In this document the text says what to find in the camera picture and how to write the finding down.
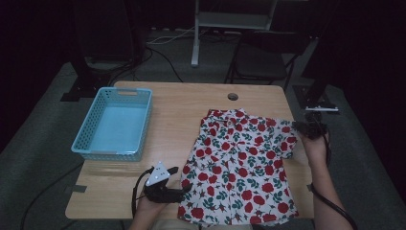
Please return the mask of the black stand with flat base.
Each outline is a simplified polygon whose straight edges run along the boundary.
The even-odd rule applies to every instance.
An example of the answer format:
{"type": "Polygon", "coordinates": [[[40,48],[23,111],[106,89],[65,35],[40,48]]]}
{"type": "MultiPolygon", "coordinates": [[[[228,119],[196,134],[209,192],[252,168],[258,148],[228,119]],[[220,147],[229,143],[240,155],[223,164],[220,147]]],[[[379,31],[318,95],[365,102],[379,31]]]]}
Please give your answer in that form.
{"type": "Polygon", "coordinates": [[[138,0],[70,0],[74,32],[69,61],[77,74],[64,102],[93,98],[142,62],[146,48],[138,0]]]}

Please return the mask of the black folding chair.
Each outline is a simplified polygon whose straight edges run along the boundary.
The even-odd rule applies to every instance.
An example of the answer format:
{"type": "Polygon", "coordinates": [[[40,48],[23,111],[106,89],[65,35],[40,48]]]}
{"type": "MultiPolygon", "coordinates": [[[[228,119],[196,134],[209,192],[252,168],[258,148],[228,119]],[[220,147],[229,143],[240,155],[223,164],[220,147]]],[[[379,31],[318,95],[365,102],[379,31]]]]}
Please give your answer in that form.
{"type": "Polygon", "coordinates": [[[281,81],[283,90],[291,80],[296,59],[311,38],[305,33],[252,30],[241,35],[224,82],[234,80],[281,81]]]}

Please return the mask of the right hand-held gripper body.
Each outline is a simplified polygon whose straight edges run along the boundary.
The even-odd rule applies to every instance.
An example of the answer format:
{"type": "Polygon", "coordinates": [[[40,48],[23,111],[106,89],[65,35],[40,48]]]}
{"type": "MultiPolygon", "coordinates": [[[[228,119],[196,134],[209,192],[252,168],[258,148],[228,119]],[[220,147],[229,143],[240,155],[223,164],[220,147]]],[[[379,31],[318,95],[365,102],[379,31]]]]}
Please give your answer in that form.
{"type": "Polygon", "coordinates": [[[307,112],[304,118],[304,136],[311,140],[326,137],[328,128],[327,125],[322,123],[322,113],[320,111],[307,112]]]}

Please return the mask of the person's left hand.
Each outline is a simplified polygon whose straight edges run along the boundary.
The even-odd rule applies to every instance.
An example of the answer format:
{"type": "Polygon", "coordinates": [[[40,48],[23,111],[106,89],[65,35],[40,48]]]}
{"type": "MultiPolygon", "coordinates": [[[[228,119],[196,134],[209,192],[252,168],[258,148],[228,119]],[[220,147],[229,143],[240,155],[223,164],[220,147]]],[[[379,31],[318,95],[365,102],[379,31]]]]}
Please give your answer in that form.
{"type": "Polygon", "coordinates": [[[167,203],[150,201],[145,195],[138,199],[135,218],[155,219],[168,206],[167,203]]]}

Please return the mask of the red floral print shirt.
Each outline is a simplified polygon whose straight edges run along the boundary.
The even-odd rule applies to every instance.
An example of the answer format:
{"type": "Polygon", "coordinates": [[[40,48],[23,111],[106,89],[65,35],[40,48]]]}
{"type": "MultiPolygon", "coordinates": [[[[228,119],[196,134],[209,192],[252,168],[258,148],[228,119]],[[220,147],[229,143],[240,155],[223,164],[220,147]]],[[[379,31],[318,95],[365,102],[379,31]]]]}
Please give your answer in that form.
{"type": "Polygon", "coordinates": [[[211,109],[181,173],[191,190],[178,217],[202,227],[283,224],[299,215],[283,161],[297,132],[290,121],[211,109]]]}

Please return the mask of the black stand with metal bracket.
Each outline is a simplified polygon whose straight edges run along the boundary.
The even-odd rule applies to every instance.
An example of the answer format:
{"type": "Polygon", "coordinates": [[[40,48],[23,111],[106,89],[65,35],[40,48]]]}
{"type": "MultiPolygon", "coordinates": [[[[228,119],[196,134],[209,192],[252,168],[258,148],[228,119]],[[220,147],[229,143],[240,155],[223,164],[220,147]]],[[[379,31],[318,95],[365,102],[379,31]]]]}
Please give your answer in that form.
{"type": "Polygon", "coordinates": [[[324,34],[340,5],[340,0],[309,0],[309,4],[309,19],[305,31],[310,35],[311,43],[302,77],[313,80],[313,83],[309,86],[293,85],[293,89],[302,109],[333,111],[332,106],[323,98],[329,81],[328,58],[323,57],[327,49],[324,34]]]}

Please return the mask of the white metal desk frame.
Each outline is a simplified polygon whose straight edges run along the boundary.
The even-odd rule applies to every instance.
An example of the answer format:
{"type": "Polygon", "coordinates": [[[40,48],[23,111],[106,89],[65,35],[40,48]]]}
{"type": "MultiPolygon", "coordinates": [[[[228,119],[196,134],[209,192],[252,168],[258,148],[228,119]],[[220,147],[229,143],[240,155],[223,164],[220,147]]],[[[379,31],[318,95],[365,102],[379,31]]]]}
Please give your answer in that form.
{"type": "Polygon", "coordinates": [[[269,30],[280,0],[271,0],[268,14],[228,13],[201,11],[200,0],[194,0],[194,36],[191,67],[199,65],[200,28],[269,30]]]}

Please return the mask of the grey tape strip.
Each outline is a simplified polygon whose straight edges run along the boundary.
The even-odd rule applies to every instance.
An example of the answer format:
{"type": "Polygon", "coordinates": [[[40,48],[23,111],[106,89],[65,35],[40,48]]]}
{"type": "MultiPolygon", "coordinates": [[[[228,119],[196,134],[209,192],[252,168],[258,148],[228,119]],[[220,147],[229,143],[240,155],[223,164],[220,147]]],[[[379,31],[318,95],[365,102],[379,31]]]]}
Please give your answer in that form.
{"type": "Polygon", "coordinates": [[[87,189],[87,186],[83,185],[72,185],[72,186],[67,186],[64,190],[65,194],[71,194],[73,192],[75,193],[85,193],[87,189]]]}

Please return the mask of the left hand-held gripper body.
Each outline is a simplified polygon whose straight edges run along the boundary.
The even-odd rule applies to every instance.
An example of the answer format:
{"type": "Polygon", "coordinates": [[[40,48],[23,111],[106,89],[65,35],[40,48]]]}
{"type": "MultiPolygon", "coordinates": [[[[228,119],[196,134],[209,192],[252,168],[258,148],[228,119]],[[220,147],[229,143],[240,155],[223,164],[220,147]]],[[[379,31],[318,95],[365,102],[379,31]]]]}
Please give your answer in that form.
{"type": "Polygon", "coordinates": [[[179,203],[183,199],[181,189],[167,187],[171,175],[168,168],[159,161],[144,186],[144,194],[156,203],[179,203]]]}

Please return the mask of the light blue plastic basket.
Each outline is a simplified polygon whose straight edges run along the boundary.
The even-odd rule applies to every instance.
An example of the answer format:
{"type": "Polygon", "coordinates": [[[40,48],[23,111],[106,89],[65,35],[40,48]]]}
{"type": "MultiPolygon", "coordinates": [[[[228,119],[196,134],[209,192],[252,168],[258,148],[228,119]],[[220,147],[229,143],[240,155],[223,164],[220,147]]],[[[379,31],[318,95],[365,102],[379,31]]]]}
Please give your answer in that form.
{"type": "Polygon", "coordinates": [[[102,87],[71,151],[86,160],[140,161],[151,110],[151,89],[102,87]]]}

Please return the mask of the person's right hand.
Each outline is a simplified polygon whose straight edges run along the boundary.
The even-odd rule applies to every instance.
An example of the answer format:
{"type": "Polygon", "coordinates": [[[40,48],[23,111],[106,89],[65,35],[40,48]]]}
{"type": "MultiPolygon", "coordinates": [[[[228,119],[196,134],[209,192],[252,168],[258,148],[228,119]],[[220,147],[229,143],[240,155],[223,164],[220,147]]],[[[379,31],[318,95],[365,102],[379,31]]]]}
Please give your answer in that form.
{"type": "Polygon", "coordinates": [[[324,137],[309,139],[303,134],[300,135],[304,145],[304,151],[307,156],[309,166],[327,165],[327,143],[324,137]]]}

